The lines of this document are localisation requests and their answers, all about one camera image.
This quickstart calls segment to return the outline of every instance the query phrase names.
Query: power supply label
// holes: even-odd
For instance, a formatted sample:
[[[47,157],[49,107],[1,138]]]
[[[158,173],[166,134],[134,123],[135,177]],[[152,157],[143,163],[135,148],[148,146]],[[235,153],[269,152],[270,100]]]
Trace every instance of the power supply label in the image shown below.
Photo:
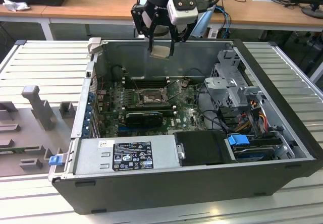
[[[115,143],[112,169],[114,171],[153,169],[151,142]]]

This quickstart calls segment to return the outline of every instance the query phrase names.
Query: floor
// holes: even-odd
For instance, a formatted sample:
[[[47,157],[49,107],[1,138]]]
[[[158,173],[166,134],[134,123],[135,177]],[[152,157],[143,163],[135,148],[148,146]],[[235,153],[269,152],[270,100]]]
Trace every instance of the floor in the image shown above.
[[[10,34],[13,40],[26,39],[26,40],[45,40],[42,33],[41,26],[37,23],[20,23],[20,22],[2,22],[5,30]],[[57,40],[88,40],[89,36],[86,35],[85,26],[82,24],[53,24],[53,30],[55,32]],[[92,37],[101,37],[109,39],[129,39],[133,38],[133,27],[125,25],[90,25]],[[276,43],[282,42],[282,35],[287,32],[273,31],[268,37],[268,40],[275,41]],[[304,70],[307,63],[313,59],[318,51],[314,48],[310,49],[310,46],[306,45],[306,32],[299,32],[300,42],[295,43],[296,37],[293,34],[286,44],[282,47],[283,51],[293,60],[296,64],[299,64],[303,56],[307,53],[301,65],[301,69]],[[243,41],[258,41],[260,35],[259,30],[242,30],[232,29],[231,38],[240,38]],[[0,29],[0,62],[6,56],[7,51],[10,50],[14,44],[12,39],[6,34],[6,32]],[[323,80],[319,80],[317,83],[319,87],[323,87]]]

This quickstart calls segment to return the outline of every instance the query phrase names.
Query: green circuit board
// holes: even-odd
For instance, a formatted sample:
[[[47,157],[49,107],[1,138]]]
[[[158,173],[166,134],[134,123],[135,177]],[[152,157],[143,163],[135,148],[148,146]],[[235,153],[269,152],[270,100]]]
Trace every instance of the green circuit board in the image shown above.
[[[182,87],[177,80],[169,87],[128,89],[115,83],[104,96],[100,115],[104,123],[105,137],[170,135],[176,131],[206,130],[199,116],[194,95],[194,85]],[[163,124],[157,128],[135,128],[126,126],[128,113],[163,113]]]

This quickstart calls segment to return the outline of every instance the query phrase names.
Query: motherboard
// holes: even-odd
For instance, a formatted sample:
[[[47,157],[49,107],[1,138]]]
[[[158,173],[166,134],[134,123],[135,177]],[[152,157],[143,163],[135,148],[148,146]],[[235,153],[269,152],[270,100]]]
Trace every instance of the motherboard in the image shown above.
[[[115,82],[100,94],[101,135],[128,137],[170,135],[206,130],[196,106],[196,85],[174,80],[161,88],[127,88]]]

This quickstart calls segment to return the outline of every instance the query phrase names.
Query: wooden desk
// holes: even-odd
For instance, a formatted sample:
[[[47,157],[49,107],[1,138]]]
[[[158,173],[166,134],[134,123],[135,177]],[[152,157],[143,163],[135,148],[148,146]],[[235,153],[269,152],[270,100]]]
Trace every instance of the wooden desk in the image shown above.
[[[32,6],[29,10],[25,11],[8,11],[4,6],[0,6],[1,16],[16,16],[16,17],[41,17],[41,13],[45,10],[46,6]]]
[[[31,6],[23,12],[8,12],[0,7],[0,21],[38,22],[47,40],[53,40],[51,23],[133,25],[130,9],[136,0],[66,0],[61,7]],[[239,3],[224,0],[230,14],[231,28],[289,31],[322,31],[323,20],[306,16],[295,7],[293,10],[274,2],[247,0]],[[213,14],[212,30],[221,27],[224,17]]]
[[[60,7],[47,6],[43,17],[132,20],[130,9],[136,0],[65,0]]]
[[[309,17],[299,7],[286,8],[274,2],[246,0],[239,3],[223,0],[227,13],[230,14],[232,28],[322,31],[323,20]],[[213,14],[211,23],[219,26],[223,23],[223,14]]]

